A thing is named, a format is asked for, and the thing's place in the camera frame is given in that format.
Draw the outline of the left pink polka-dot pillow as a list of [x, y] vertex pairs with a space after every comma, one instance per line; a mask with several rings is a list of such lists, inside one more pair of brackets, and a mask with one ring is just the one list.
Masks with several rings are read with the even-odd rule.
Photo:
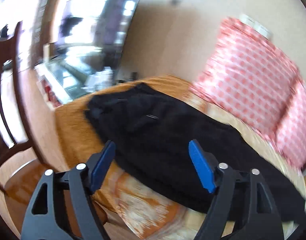
[[279, 48], [236, 18], [219, 27], [213, 54], [192, 91], [273, 141], [297, 66]]

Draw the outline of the pink polka-dot pillow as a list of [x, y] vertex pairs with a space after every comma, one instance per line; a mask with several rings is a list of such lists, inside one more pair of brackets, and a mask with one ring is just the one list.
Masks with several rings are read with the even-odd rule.
[[300, 170], [306, 165], [306, 86], [301, 80], [293, 86], [293, 94], [276, 130], [275, 145], [293, 167]]
[[219, 27], [213, 54], [192, 91], [273, 141], [297, 66], [279, 48], [236, 18]]

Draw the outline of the wall mirror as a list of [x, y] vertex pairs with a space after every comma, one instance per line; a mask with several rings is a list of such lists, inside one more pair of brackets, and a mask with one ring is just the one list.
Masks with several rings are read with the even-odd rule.
[[116, 83], [139, 0], [46, 0], [32, 61], [56, 108]]

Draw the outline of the right pink polka-dot pillow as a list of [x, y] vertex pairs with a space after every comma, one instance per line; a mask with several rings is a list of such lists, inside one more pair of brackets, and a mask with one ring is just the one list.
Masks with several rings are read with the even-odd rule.
[[293, 94], [276, 130], [275, 145], [293, 167], [300, 170], [306, 165], [306, 86], [301, 80], [293, 86]]

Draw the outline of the dark wooden chair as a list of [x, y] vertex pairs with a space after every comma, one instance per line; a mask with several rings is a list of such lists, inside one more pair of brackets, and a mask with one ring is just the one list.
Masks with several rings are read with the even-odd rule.
[[[63, 157], [58, 141], [54, 110], [47, 105], [38, 88], [36, 71], [28, 65], [28, 46], [23, 46], [19, 47], [21, 54], [19, 54], [20, 59], [18, 59], [20, 92], [24, 102], [24, 109], [33, 132], [33, 139], [36, 140], [46, 161], [54, 168], [64, 171], [68, 168], [68, 165]], [[11, 70], [2, 74], [1, 92], [2, 108], [6, 115], [7, 124], [15, 139], [24, 141], [27, 139], [27, 136], [20, 122]], [[2, 165], [0, 170], [0, 183], [4, 185], [13, 172], [34, 159], [36, 159], [36, 156], [31, 148], [11, 157], [11, 159]], [[0, 191], [0, 209], [5, 208], [3, 207], [5, 205], [5, 198]]]

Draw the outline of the orange patterned bedspread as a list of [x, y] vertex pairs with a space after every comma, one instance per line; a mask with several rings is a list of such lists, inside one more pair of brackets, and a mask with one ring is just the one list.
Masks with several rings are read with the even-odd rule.
[[[153, 89], [193, 106], [211, 118], [236, 128], [259, 155], [271, 162], [306, 197], [304, 176], [249, 126], [220, 107], [208, 103], [190, 91], [190, 83], [172, 75], [145, 79]], [[78, 98], [55, 110], [56, 129], [68, 167], [86, 161], [103, 148], [84, 111], [91, 95]], [[115, 212], [141, 239], [191, 239], [205, 215], [177, 204], [154, 192], [124, 172], [116, 163], [109, 168], [104, 184], [94, 200]]]

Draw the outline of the white wall socket plate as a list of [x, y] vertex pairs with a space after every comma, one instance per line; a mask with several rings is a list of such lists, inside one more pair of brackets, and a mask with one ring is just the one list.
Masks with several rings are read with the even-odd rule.
[[260, 24], [258, 21], [254, 20], [250, 16], [246, 14], [241, 14], [239, 16], [239, 20], [248, 25], [249, 27], [253, 28], [255, 31], [257, 31], [259, 34], [264, 36], [266, 39], [271, 40], [272, 39], [272, 32], [269, 31], [266, 27], [264, 27], [262, 24]]

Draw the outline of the black pants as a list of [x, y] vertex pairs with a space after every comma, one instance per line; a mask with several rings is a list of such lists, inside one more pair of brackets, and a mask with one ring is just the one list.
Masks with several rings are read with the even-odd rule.
[[116, 144], [115, 160], [122, 169], [185, 207], [207, 213], [213, 199], [202, 187], [189, 156], [189, 142], [195, 139], [204, 151], [235, 170], [257, 168], [282, 221], [299, 223], [305, 217], [303, 196], [235, 128], [144, 83], [124, 92], [93, 96], [85, 116], [101, 141]]

